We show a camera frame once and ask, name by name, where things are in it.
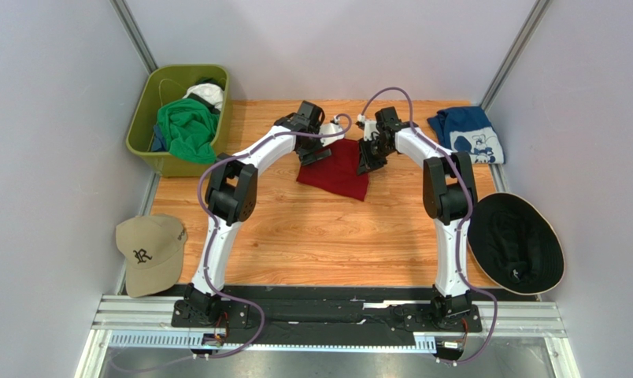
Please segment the folded blue printed t-shirt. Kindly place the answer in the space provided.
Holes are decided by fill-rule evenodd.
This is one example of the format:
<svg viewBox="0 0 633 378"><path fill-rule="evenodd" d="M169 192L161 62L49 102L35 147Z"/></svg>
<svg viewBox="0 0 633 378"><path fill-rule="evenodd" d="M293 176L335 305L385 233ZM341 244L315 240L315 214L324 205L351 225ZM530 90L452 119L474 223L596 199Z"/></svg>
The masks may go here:
<svg viewBox="0 0 633 378"><path fill-rule="evenodd" d="M457 106L439 110L427 119L439 144L467 152L473 164L502 165L505 155L492 123L479 106Z"/></svg>

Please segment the beige bucket hat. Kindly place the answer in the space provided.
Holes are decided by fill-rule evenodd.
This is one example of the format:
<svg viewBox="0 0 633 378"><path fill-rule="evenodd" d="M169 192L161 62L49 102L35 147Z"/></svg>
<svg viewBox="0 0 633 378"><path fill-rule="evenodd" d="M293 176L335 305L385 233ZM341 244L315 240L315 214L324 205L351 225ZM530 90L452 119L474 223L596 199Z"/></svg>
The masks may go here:
<svg viewBox="0 0 633 378"><path fill-rule="evenodd" d="M133 217L116 226L115 236L126 260L128 296L155 295L178 283L188 239L180 219L163 213Z"/></svg>

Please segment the aluminium corner post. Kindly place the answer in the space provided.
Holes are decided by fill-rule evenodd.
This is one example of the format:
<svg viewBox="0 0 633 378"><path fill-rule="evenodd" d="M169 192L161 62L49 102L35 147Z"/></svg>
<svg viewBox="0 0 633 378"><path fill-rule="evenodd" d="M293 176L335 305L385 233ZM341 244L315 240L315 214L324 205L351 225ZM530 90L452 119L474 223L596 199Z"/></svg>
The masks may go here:
<svg viewBox="0 0 633 378"><path fill-rule="evenodd" d="M499 91L502 89L508 75L512 72L521 54L524 52L526 45L531 40L535 30L542 23L542 19L546 15L547 10L551 7L551 0L536 0L531 7L529 14L522 23L520 30L517 32L512 45L508 49L498 71L494 74L494 78L487 88L480 106L487 112L494 104Z"/></svg>
<svg viewBox="0 0 633 378"><path fill-rule="evenodd" d="M155 72L159 66L143 37L141 29L130 9L130 6L125 0L110 0L109 2L114 8L147 72Z"/></svg>

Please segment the dark blue garment in basket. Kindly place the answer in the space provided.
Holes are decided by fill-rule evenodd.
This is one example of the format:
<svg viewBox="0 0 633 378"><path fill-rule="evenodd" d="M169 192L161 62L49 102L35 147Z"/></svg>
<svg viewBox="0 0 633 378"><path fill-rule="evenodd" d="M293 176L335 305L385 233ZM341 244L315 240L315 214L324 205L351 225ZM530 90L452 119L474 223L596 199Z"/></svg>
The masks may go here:
<svg viewBox="0 0 633 378"><path fill-rule="evenodd" d="M154 137L150 145L150 152L152 153L167 152L168 151L167 143L166 143L165 137L163 136L161 132L161 128L158 124L155 124L153 126L153 132L154 132Z"/></svg>

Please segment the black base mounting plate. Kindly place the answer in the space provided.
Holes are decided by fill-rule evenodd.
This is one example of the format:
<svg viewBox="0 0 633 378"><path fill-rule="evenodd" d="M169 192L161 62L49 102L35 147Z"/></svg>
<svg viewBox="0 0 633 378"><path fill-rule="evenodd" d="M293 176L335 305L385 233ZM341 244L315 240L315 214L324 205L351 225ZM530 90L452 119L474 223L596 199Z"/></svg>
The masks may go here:
<svg viewBox="0 0 633 378"><path fill-rule="evenodd" d="M323 347L409 347L416 332L461 338L483 330L478 308L449 319L433 317L431 287L292 287L229 284L220 316L208 322L183 303L173 307L175 328L215 328L229 344Z"/></svg>

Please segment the left aluminium corner post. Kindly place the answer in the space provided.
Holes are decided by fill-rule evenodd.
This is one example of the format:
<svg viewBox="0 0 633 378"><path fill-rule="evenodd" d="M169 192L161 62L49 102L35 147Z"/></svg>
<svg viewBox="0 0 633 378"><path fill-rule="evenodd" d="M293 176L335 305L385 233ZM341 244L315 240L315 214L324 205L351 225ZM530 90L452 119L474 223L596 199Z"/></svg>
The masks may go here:
<svg viewBox="0 0 633 378"><path fill-rule="evenodd" d="M155 72L159 66L143 37L141 29L130 9L130 6L125 0L110 0L109 2L114 8L147 72Z"/></svg>

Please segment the green plastic laundry basket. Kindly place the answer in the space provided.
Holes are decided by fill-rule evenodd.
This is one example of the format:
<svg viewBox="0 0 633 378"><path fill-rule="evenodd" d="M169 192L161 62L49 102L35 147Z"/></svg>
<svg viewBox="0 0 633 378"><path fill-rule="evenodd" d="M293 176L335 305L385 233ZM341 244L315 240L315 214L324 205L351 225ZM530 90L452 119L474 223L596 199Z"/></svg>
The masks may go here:
<svg viewBox="0 0 633 378"><path fill-rule="evenodd" d="M187 89L196 84L214 83L224 90L218 129L212 147L216 154L225 152L232 117L229 93L231 82L228 71L220 65L169 65L153 72L139 99L131 122L126 146L135 156L144 160L152 170L162 177L200 177L211 164L195 164L179 159L167 152L150 152L154 137L153 126L157 124L157 111L164 105L183 98Z"/></svg>

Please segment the black wide-brim hat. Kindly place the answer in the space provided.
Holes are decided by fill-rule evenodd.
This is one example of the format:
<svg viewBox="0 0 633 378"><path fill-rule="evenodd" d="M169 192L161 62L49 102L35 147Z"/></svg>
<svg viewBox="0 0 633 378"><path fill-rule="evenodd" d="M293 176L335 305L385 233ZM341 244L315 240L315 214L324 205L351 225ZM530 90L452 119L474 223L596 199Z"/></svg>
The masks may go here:
<svg viewBox="0 0 633 378"><path fill-rule="evenodd" d="M553 290L565 275L565 254L549 221L518 195L498 192L472 212L468 246L479 268L516 295Z"/></svg>

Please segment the aluminium frame rail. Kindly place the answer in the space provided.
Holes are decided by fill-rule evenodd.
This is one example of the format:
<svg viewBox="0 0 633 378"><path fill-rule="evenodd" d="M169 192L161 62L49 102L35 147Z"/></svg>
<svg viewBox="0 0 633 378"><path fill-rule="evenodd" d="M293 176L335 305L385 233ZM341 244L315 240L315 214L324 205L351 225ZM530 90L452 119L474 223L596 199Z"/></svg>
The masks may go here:
<svg viewBox="0 0 633 378"><path fill-rule="evenodd" d="M174 326L184 312L176 298L132 300L106 295L100 301L76 375L99 377L106 352L113 348L162 348L195 351L253 351L420 354L436 358L440 349L460 343L473 361L505 340L522 362L539 361L557 377L577 377L579 369L557 306L552 302L478 301L466 321L437 328L425 301L366 302L352 298L328 309L349 309L344 321L282 321L272 313L258 318L249 306L227 302L228 319L212 326Z"/></svg>

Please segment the white garment in basket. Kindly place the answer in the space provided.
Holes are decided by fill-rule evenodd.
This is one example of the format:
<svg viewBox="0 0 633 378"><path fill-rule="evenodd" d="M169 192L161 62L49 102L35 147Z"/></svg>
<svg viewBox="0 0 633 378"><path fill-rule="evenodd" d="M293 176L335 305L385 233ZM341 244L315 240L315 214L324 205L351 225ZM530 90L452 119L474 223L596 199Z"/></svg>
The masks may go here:
<svg viewBox="0 0 633 378"><path fill-rule="evenodd" d="M221 111L224 103L224 90L214 83L201 83L189 87L183 98L202 101L209 108Z"/></svg>

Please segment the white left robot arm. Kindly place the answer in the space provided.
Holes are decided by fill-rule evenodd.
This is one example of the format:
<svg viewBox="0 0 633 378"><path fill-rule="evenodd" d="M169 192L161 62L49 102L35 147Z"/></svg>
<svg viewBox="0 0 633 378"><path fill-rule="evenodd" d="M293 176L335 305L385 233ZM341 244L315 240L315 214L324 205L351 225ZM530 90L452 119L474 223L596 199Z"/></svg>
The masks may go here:
<svg viewBox="0 0 633 378"><path fill-rule="evenodd" d="M183 298L189 309L208 322L220 316L228 259L255 209L259 177L291 153L305 164L325 158L326 148L347 131L339 117L327 122L322 108L304 101L246 149L217 157L198 182L198 202L209 219L201 260Z"/></svg>

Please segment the dark red t-shirt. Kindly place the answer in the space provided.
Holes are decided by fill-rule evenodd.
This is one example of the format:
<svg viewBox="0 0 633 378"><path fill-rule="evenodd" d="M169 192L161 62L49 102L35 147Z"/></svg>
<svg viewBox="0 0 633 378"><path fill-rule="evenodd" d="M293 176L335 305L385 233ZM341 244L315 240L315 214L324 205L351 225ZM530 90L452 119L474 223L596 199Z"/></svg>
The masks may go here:
<svg viewBox="0 0 633 378"><path fill-rule="evenodd" d="M363 202L368 192L367 173L357 174L359 166L359 148L355 140L341 139L328 147L331 155L302 166L296 181Z"/></svg>

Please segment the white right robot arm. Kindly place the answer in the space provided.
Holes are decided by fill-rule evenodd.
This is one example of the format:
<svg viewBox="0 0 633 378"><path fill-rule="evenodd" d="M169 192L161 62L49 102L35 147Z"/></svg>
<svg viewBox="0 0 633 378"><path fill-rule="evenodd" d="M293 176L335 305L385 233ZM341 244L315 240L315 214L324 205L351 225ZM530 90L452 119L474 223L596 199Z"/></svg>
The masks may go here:
<svg viewBox="0 0 633 378"><path fill-rule="evenodd" d="M472 296L465 282L467 217L477 200L470 157L436 144L412 121L401 121L394 107L379 110L374 119L360 114L356 125L364 132L358 140L358 175L381 169L392 153L404 154L422 168L424 209L434 221L438 243L433 317L468 313Z"/></svg>

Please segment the green t-shirt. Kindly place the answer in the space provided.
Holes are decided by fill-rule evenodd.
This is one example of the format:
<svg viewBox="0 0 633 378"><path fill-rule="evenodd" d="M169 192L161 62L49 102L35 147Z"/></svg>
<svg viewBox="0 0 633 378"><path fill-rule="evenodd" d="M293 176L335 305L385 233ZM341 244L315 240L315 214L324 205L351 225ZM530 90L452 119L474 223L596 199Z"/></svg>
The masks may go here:
<svg viewBox="0 0 633 378"><path fill-rule="evenodd" d="M166 150L173 156L195 164L214 163L212 142L216 136L219 113L204 103L182 98L157 111L157 126L165 140Z"/></svg>

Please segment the right aluminium corner post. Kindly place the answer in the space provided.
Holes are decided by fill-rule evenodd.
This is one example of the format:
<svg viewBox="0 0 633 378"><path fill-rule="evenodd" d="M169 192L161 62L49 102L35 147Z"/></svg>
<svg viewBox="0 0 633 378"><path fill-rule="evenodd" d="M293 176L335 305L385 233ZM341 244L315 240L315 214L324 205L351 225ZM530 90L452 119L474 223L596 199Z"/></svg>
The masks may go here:
<svg viewBox="0 0 633 378"><path fill-rule="evenodd" d="M522 23L520 30L517 32L512 45L508 49L498 71L494 74L494 78L487 88L480 106L487 112L494 104L499 91L502 89L508 75L512 72L521 54L524 52L526 45L531 40L535 30L542 23L542 19L546 15L547 10L551 7L551 0L536 0L531 7L529 14Z"/></svg>

